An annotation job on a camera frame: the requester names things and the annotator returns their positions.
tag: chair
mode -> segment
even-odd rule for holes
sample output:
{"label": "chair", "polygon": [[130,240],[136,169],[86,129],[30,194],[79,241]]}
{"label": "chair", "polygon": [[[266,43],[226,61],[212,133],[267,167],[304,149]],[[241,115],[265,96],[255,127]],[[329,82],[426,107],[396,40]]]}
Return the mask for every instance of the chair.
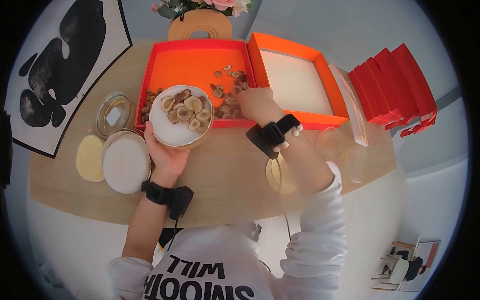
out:
{"label": "chair", "polygon": [[[372,280],[382,280],[382,279],[388,279],[388,282],[381,282],[382,284],[386,285],[395,285],[398,286],[400,283],[402,283],[403,279],[405,278],[405,275],[407,274],[408,267],[410,267],[410,263],[406,260],[403,259],[397,259],[395,257],[392,257],[390,255],[387,255],[387,257],[382,257],[381,259],[389,262],[389,263],[394,263],[395,266],[393,267],[393,270],[390,274],[379,274],[379,276],[382,277],[374,277]],[[373,288],[376,290],[392,290],[391,288],[388,289],[382,289],[382,288]]]}

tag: vase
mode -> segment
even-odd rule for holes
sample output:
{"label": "vase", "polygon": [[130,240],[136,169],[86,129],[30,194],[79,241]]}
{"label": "vase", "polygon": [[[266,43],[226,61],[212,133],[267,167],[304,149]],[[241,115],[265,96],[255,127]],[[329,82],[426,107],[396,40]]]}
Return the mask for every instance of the vase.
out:
{"label": "vase", "polygon": [[211,9],[184,13],[170,23],[168,40],[190,39],[197,31],[205,31],[210,39],[232,39],[232,24],[227,16]]}

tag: pink flower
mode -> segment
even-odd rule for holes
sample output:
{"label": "pink flower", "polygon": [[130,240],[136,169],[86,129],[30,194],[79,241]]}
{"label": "pink flower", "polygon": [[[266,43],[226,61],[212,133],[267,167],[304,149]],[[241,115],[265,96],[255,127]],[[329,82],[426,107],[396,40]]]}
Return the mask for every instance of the pink flower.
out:
{"label": "pink flower", "polygon": [[215,8],[221,12],[224,12],[229,7],[235,6],[237,0],[205,0],[208,5],[215,5]]}
{"label": "pink flower", "polygon": [[161,3],[160,5],[158,5],[157,3],[154,3],[154,4],[152,5],[152,11],[153,11],[153,12],[157,12],[159,9],[162,8],[163,5],[164,5],[164,3]]}
{"label": "pink flower", "polygon": [[247,5],[251,3],[252,0],[236,0],[235,6],[233,7],[233,16],[238,18],[241,12],[248,13]]}

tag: white bowl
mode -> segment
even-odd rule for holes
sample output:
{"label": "white bowl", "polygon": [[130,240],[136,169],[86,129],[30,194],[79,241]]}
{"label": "white bowl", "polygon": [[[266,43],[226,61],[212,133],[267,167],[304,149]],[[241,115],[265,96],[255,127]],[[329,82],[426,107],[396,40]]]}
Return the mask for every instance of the white bowl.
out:
{"label": "white bowl", "polygon": [[[205,103],[205,108],[212,110],[212,103],[208,98],[208,95],[198,87],[188,86],[188,85],[176,85],[172,86],[162,93],[160,93],[154,100],[152,104],[152,109],[149,114],[149,120],[154,127],[154,136],[156,139],[171,147],[181,147],[190,145],[193,142],[200,139],[204,136],[208,130],[212,127],[213,117],[210,119],[208,129],[204,133],[199,133],[198,131],[191,131],[188,129],[188,123],[177,123],[172,124],[168,120],[168,113],[164,112],[161,107],[161,101],[163,98],[168,96],[174,96],[178,93],[183,92],[184,90],[190,90],[192,96],[200,97],[204,96],[207,99]],[[156,131],[155,128],[161,128],[161,131]]]}

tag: gold plate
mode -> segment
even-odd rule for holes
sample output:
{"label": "gold plate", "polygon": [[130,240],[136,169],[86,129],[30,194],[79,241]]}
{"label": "gold plate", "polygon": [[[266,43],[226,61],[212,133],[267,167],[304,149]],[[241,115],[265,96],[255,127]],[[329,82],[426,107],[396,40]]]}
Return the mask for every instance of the gold plate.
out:
{"label": "gold plate", "polygon": [[278,192],[280,189],[280,194],[291,194],[298,189],[298,185],[295,182],[287,162],[280,153],[278,154],[278,162],[282,168],[282,186],[280,186],[280,169],[278,168],[278,164],[271,159],[268,160],[265,171],[268,183],[275,191]]}

